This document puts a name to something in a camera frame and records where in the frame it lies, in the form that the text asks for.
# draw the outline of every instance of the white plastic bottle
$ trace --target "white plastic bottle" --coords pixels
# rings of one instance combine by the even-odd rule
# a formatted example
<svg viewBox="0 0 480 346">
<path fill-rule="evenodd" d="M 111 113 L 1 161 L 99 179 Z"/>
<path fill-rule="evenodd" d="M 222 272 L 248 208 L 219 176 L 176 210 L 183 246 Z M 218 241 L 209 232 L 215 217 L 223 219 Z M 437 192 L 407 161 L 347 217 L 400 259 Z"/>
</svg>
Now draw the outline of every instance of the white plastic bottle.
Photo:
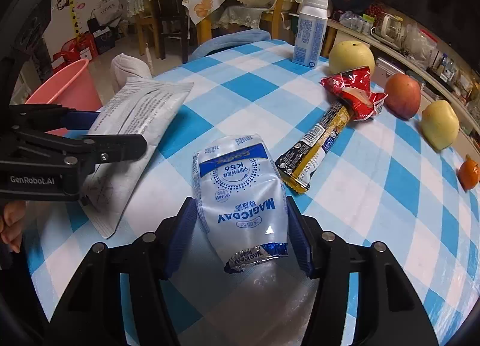
<svg viewBox="0 0 480 346">
<path fill-rule="evenodd" d="M 327 27 L 328 0 L 303 0 L 292 62 L 314 68 Z"/>
</svg>

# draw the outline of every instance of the red snack bag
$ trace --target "red snack bag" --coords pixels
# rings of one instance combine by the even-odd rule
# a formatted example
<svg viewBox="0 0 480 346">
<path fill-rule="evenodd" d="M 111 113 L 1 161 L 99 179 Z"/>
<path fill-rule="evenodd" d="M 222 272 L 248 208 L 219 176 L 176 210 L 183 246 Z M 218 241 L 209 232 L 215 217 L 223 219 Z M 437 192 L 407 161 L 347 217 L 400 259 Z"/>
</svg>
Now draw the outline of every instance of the red snack bag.
<svg viewBox="0 0 480 346">
<path fill-rule="evenodd" d="M 320 83 L 325 89 L 342 98 L 353 110 L 353 121 L 363 121 L 382 111 L 383 101 L 388 94 L 370 91 L 370 69 L 368 66 L 341 72 L 323 78 Z"/>
</svg>

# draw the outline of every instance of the pink bucket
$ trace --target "pink bucket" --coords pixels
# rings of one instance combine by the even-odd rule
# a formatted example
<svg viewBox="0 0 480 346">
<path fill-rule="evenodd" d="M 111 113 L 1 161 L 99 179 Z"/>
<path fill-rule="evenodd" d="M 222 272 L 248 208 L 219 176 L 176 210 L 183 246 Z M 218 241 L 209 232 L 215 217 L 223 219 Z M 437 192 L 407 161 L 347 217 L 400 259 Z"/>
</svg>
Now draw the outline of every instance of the pink bucket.
<svg viewBox="0 0 480 346">
<path fill-rule="evenodd" d="M 102 107 L 92 76 L 88 71 L 88 59 L 80 59 L 54 74 L 42 84 L 26 103 L 58 103 L 66 108 L 96 111 Z M 51 131 L 62 136 L 67 131 Z"/>
</svg>

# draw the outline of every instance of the round table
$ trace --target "round table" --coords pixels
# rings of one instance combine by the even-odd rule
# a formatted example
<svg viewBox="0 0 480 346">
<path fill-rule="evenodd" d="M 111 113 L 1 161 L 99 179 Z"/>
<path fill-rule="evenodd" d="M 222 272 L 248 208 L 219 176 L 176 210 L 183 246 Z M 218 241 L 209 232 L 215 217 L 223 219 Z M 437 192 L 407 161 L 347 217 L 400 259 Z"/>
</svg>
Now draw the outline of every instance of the round table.
<svg viewBox="0 0 480 346">
<path fill-rule="evenodd" d="M 328 63 L 320 58 L 312 70 L 293 64 L 292 52 L 283 41 L 261 41 L 157 77 L 194 82 L 194 88 L 109 240 L 101 238 L 77 203 L 30 203 L 29 216 L 36 219 L 25 231 L 25 247 L 47 317 L 93 243 L 128 244 L 177 214 L 193 195 L 196 151 L 224 135 L 258 133 L 276 159 L 313 127 L 332 101 L 318 84 Z M 348 125 L 310 190 L 294 199 L 303 214 L 346 242 L 385 242 L 444 342 L 479 295 L 479 190 L 461 189 L 455 174 L 461 158 L 451 148 L 435 153 L 418 134 L 418 119 L 401 121 L 384 109 L 374 120 Z M 293 250 L 287 258 L 240 274 L 224 273 L 223 265 L 197 222 L 180 269 L 162 281 L 181 344 L 300 344 L 318 281 L 305 277 Z M 353 337 L 357 286 L 352 274 L 343 344 Z M 128 278 L 122 287 L 128 290 Z M 135 344 L 128 307 L 124 321 Z"/>
</svg>

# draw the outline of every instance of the white carton cap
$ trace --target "white carton cap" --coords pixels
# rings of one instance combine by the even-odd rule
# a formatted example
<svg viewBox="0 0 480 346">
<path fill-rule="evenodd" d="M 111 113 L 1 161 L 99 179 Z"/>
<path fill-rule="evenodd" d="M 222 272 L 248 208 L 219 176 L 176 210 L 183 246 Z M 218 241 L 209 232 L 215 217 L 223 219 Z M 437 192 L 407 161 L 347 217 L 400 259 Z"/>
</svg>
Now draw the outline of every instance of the white carton cap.
<svg viewBox="0 0 480 346">
<path fill-rule="evenodd" d="M 318 7 L 320 9 L 327 9 L 328 0 L 303 0 L 302 5 Z"/>
</svg>

